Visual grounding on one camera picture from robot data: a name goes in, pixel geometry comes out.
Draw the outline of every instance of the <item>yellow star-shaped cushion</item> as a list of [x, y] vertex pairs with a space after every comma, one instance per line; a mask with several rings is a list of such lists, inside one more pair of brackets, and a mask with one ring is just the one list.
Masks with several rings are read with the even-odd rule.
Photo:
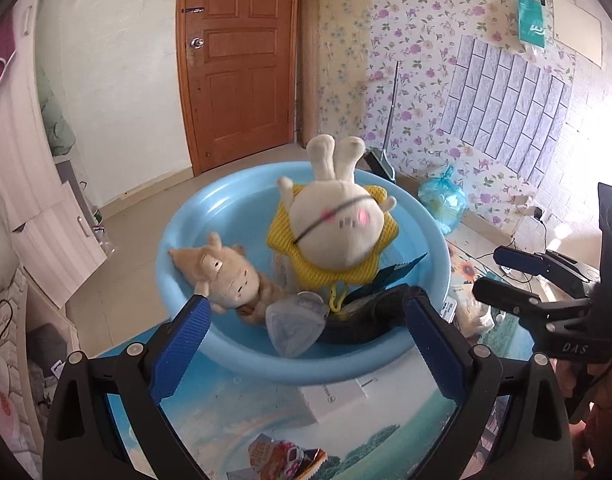
[[[304, 186], [293, 186], [293, 195], [297, 195], [303, 188]], [[386, 190], [383, 187], [364, 186], [364, 189], [377, 203], [386, 199]], [[277, 213], [275, 213], [275, 217], [270, 224], [266, 242], [272, 250], [286, 254], [291, 259], [295, 274], [304, 289], [317, 290], [322, 286], [333, 285], [336, 282], [344, 282], [348, 285], [364, 285], [372, 282], [379, 270], [380, 254], [397, 237], [399, 232], [400, 228], [390, 213], [384, 213], [384, 227], [380, 237], [364, 261], [343, 271], [320, 269], [308, 262], [302, 256], [297, 245], [293, 243], [288, 212], [284, 208], [284, 204], [280, 202]]]

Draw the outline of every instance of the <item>metal screw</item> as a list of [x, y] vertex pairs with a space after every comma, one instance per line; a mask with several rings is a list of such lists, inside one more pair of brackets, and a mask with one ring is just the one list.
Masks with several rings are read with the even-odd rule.
[[544, 354], [535, 354], [534, 359], [539, 366], [546, 366], [548, 364], [548, 358]]
[[68, 362], [72, 365], [76, 365], [77, 363], [79, 363], [84, 357], [84, 354], [82, 352], [73, 352], [72, 354], [70, 354], [68, 356]]
[[472, 351], [477, 357], [481, 358], [485, 358], [490, 355], [490, 348], [488, 348], [486, 345], [475, 345], [472, 348]]
[[128, 355], [139, 355], [144, 351], [144, 345], [142, 343], [133, 343], [131, 345], [128, 345], [128, 348], [126, 349], [126, 353]]

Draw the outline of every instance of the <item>pink cheek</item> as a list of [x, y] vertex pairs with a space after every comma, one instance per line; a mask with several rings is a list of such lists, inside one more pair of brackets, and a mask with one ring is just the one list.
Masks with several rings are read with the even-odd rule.
[[370, 221], [371, 216], [369, 215], [368, 211], [366, 211], [366, 209], [360, 209], [357, 212], [357, 222], [359, 223], [359, 225], [366, 225]]
[[321, 212], [320, 218], [324, 222], [331, 223], [335, 221], [335, 213], [332, 209], [324, 209], [324, 211]]

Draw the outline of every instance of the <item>plush toy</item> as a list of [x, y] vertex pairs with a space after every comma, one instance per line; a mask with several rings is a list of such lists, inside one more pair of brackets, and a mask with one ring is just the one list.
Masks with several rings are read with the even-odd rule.
[[286, 296], [255, 270], [244, 247], [222, 245], [217, 233], [210, 233], [203, 247], [170, 249], [168, 253], [186, 280], [195, 284], [195, 293], [208, 298], [218, 314], [236, 308], [245, 322], [263, 324], [267, 307]]
[[278, 180], [281, 202], [268, 232], [268, 245], [291, 260], [300, 285], [318, 290], [335, 282], [369, 283], [379, 255], [397, 236], [388, 211], [396, 200], [384, 188], [355, 183], [362, 139], [328, 135], [307, 146], [314, 181], [296, 186]]

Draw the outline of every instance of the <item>door lock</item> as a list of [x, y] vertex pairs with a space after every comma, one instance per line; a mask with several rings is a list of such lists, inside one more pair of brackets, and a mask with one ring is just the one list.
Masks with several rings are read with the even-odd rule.
[[204, 44], [204, 40], [202, 38], [193, 38], [188, 44], [191, 48], [201, 48]]

